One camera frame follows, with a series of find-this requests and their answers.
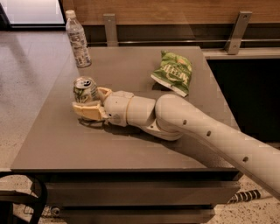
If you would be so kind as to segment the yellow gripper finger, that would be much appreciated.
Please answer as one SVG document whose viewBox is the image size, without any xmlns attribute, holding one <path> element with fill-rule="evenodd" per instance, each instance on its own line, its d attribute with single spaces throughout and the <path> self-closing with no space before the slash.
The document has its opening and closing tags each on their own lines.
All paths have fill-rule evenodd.
<svg viewBox="0 0 280 224">
<path fill-rule="evenodd" d="M 112 90 L 106 87 L 98 87 L 97 90 L 101 102 L 104 102 L 106 98 L 112 93 Z"/>
<path fill-rule="evenodd" d="M 86 103 L 73 102 L 73 111 L 85 119 L 92 121 L 102 121 L 108 116 L 100 101 L 91 101 Z"/>
</svg>

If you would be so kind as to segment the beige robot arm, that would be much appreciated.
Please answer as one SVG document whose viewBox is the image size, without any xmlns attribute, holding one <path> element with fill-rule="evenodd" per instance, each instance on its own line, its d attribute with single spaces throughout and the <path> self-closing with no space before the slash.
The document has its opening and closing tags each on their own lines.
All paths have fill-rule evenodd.
<svg viewBox="0 0 280 224">
<path fill-rule="evenodd" d="M 280 197 L 280 152 L 218 122 L 175 94 L 157 100 L 105 87 L 76 87 L 73 111 L 86 120 L 138 127 L 168 141 L 197 138 L 275 198 Z"/>
</svg>

